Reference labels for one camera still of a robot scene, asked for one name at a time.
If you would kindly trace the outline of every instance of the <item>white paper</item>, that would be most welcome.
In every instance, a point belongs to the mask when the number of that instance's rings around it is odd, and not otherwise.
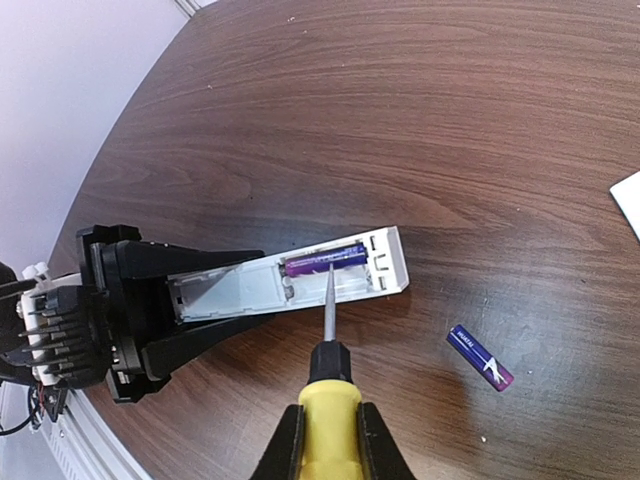
[[[611,187],[611,195],[640,240],[640,172]]]

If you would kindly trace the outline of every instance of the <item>wooden table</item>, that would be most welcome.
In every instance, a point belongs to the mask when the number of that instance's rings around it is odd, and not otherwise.
[[[136,92],[52,265],[94,223],[267,253],[398,225],[409,291],[338,332],[414,473],[637,479],[640,248],[608,189],[640,167],[639,40],[622,0],[223,0]],[[138,405],[90,396],[155,478],[247,478],[321,332],[279,315]]]

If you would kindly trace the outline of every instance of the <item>screwdriver handle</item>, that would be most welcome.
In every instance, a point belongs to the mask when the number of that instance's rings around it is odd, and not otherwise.
[[[300,480],[363,480],[358,449],[358,388],[341,380],[320,380],[300,392],[304,407],[304,450]]]

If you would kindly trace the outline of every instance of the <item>tabletop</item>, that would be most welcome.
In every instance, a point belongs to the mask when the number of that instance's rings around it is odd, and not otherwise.
[[[397,225],[399,295],[338,306],[353,377],[424,479],[640,472],[640,245],[609,188],[640,169],[635,2],[223,0],[113,128],[75,231],[268,254]],[[322,309],[229,339],[160,393],[90,398],[157,479],[243,479],[308,375]],[[497,393],[445,341],[513,373]]]

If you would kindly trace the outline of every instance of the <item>battery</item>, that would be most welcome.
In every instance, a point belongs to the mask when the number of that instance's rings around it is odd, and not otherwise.
[[[506,368],[498,362],[462,325],[451,329],[447,341],[469,362],[497,391],[504,391],[513,382]]]
[[[366,265],[366,263],[367,249],[362,243],[356,243],[346,247],[289,258],[284,262],[284,272],[290,277],[298,277],[300,275],[328,272],[331,264],[333,264],[334,270],[339,270],[355,265]]]

